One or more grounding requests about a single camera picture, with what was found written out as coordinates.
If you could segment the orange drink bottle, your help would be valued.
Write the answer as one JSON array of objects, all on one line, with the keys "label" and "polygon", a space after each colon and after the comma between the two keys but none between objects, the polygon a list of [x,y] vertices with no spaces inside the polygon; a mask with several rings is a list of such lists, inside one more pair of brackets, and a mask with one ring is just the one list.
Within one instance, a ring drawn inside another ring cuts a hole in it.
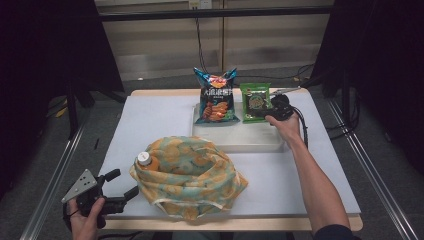
[{"label": "orange drink bottle", "polygon": [[150,156],[148,152],[140,152],[136,159],[135,164],[142,170],[151,170],[158,171],[159,170],[159,161]]}]

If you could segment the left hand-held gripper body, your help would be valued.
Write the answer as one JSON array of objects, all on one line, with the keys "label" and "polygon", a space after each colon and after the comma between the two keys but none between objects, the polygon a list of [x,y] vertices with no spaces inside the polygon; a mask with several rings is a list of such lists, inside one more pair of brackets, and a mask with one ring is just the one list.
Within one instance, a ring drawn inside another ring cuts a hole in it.
[{"label": "left hand-held gripper body", "polygon": [[102,187],[105,182],[100,176],[94,176],[92,172],[85,169],[69,188],[61,203],[67,204],[71,199],[75,199],[78,209],[83,216],[88,216],[93,204],[100,197],[105,199],[105,204],[101,210],[102,215],[122,213],[127,202],[122,197],[106,197],[103,195]]}]

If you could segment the black horizontal bar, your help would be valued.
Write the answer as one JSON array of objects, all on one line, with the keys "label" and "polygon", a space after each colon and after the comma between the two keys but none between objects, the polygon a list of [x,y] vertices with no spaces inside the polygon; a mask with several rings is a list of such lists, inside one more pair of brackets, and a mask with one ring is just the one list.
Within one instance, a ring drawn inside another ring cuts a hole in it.
[{"label": "black horizontal bar", "polygon": [[102,22],[115,22],[115,21],[190,19],[190,18],[199,19],[199,18],[277,16],[277,15],[314,15],[314,14],[328,14],[332,10],[333,10],[332,6],[177,10],[177,11],[156,11],[156,12],[102,13],[99,15],[99,19]]}]

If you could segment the white table cover sheet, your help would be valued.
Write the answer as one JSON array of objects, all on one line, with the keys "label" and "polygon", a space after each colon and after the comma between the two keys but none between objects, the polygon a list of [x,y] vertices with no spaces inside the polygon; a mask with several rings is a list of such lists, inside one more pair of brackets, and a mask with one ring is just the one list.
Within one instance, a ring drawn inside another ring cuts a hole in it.
[{"label": "white table cover sheet", "polygon": [[[315,103],[306,90],[288,94],[290,103],[303,114],[308,149],[333,182],[349,214],[361,212],[340,161],[327,135]],[[103,187],[106,196],[118,196],[136,181],[129,169],[139,152],[166,136],[189,136],[197,93],[187,96],[130,96],[107,151],[101,173],[119,168],[121,176]],[[288,147],[277,152],[231,153],[236,169],[248,180],[247,188],[228,211],[209,214],[209,219],[301,216],[306,213],[298,174]]]}]

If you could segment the aluminium floor rail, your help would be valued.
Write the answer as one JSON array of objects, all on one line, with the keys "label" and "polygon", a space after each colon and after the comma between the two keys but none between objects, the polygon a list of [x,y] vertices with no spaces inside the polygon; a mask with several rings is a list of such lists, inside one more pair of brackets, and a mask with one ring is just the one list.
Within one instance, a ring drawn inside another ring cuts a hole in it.
[{"label": "aluminium floor rail", "polygon": [[63,180],[64,174],[67,171],[70,161],[75,153],[76,148],[83,135],[85,126],[81,124],[73,136],[67,141],[67,145],[58,165],[44,191],[41,200],[33,211],[24,231],[19,240],[37,240],[48,213],[53,205],[54,196],[57,194],[60,184]]},{"label": "aluminium floor rail", "polygon": [[384,206],[397,231],[400,233],[402,240],[419,240],[411,222],[389,191],[356,133],[347,127],[345,120],[342,118],[342,110],[339,105],[333,99],[328,100],[328,105],[342,129],[343,136],[349,142],[350,147],[378,195],[380,202]]}]

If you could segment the dark curtain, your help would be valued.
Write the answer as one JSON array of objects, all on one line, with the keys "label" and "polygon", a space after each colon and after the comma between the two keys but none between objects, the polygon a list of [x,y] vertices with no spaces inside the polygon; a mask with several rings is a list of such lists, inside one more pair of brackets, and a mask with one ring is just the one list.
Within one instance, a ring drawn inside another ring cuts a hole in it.
[{"label": "dark curtain", "polygon": [[334,0],[311,80],[349,82],[424,175],[424,0]]},{"label": "dark curtain", "polygon": [[94,0],[0,0],[0,200],[33,152],[50,100],[122,91]]}]

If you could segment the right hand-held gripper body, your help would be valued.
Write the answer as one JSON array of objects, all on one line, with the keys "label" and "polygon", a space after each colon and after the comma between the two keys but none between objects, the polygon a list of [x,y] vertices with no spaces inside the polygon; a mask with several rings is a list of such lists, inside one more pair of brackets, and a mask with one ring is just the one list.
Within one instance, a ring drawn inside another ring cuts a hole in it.
[{"label": "right hand-held gripper body", "polygon": [[290,104],[287,91],[276,90],[271,96],[272,107],[267,110],[267,115],[273,116],[278,121],[285,121],[298,112],[298,109]]}]

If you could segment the white plastic tray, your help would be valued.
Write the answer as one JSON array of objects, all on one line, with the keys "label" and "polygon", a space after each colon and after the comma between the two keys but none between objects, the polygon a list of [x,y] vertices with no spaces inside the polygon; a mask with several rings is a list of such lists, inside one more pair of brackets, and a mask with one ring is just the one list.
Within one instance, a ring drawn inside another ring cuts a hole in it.
[{"label": "white plastic tray", "polygon": [[243,123],[241,102],[235,103],[238,122],[196,124],[199,105],[193,108],[191,134],[213,142],[225,153],[276,152],[285,141],[277,129],[267,122]]}]

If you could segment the person's left hand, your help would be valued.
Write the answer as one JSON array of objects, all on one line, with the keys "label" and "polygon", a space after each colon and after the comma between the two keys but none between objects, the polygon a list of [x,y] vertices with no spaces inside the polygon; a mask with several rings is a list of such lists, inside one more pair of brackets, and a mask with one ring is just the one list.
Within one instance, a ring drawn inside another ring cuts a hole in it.
[{"label": "person's left hand", "polygon": [[97,217],[105,203],[104,198],[99,198],[93,204],[87,217],[83,216],[75,199],[69,201],[70,223],[73,240],[97,240]]}]

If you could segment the white wall socket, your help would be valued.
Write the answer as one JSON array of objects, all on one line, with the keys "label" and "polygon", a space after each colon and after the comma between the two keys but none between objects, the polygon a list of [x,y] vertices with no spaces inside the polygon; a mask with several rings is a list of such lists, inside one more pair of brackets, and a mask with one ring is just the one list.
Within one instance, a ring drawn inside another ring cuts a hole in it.
[{"label": "white wall socket", "polygon": [[188,0],[188,4],[191,10],[212,8],[212,0]]}]

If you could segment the orange print fabric bag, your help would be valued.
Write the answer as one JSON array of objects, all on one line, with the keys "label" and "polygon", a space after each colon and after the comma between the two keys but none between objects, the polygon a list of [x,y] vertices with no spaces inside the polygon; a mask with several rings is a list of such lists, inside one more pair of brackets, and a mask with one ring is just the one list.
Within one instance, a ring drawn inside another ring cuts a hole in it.
[{"label": "orange print fabric bag", "polygon": [[164,137],[145,152],[129,173],[145,199],[171,217],[195,220],[227,211],[248,186],[231,159],[204,138]]}]

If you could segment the person's right hand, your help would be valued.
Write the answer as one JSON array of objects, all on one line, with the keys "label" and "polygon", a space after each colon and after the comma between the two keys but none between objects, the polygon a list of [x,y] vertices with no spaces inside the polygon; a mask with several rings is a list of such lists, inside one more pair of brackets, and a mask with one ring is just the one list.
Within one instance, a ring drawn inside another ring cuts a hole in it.
[{"label": "person's right hand", "polygon": [[296,113],[291,115],[287,120],[279,121],[273,116],[267,115],[265,119],[277,128],[280,136],[287,142],[289,147],[302,143],[300,136],[299,117]]}]

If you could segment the green snack packet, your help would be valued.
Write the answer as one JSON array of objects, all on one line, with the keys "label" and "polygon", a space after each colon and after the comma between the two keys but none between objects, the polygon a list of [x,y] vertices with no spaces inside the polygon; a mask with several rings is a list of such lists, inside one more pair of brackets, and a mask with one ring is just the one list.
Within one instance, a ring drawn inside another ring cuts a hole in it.
[{"label": "green snack packet", "polygon": [[271,108],[269,83],[242,83],[243,122],[264,121],[264,113]]}]

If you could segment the black metal stand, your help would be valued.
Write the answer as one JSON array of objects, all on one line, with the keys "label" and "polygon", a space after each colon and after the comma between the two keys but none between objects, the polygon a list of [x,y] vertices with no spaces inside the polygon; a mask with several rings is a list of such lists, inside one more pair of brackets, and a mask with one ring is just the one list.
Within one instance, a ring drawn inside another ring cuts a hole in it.
[{"label": "black metal stand", "polygon": [[91,95],[91,91],[100,92],[102,95],[113,99],[118,103],[124,103],[126,101],[124,96],[121,96],[93,81],[83,80],[80,78],[68,78],[66,80],[66,99],[70,123],[69,139],[72,139],[79,129],[76,102],[79,102],[83,108],[93,107],[95,100]]},{"label": "black metal stand", "polygon": [[340,129],[342,133],[332,136],[331,140],[351,134],[359,124],[360,100],[358,96],[355,96],[354,100],[351,100],[348,73],[340,67],[333,67],[320,74],[312,74],[309,80],[301,84],[303,88],[310,88],[317,85],[322,86],[322,94],[325,98],[333,99],[337,92],[340,91],[342,120],[338,125],[329,127],[327,131]]}]

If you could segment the blue chip bag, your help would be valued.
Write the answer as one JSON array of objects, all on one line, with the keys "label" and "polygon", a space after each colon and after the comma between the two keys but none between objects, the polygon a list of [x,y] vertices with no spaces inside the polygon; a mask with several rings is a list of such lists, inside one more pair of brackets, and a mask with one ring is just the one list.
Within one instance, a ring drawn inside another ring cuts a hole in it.
[{"label": "blue chip bag", "polygon": [[237,69],[229,70],[221,76],[202,72],[197,68],[194,73],[201,86],[196,124],[238,122],[233,96]]}]

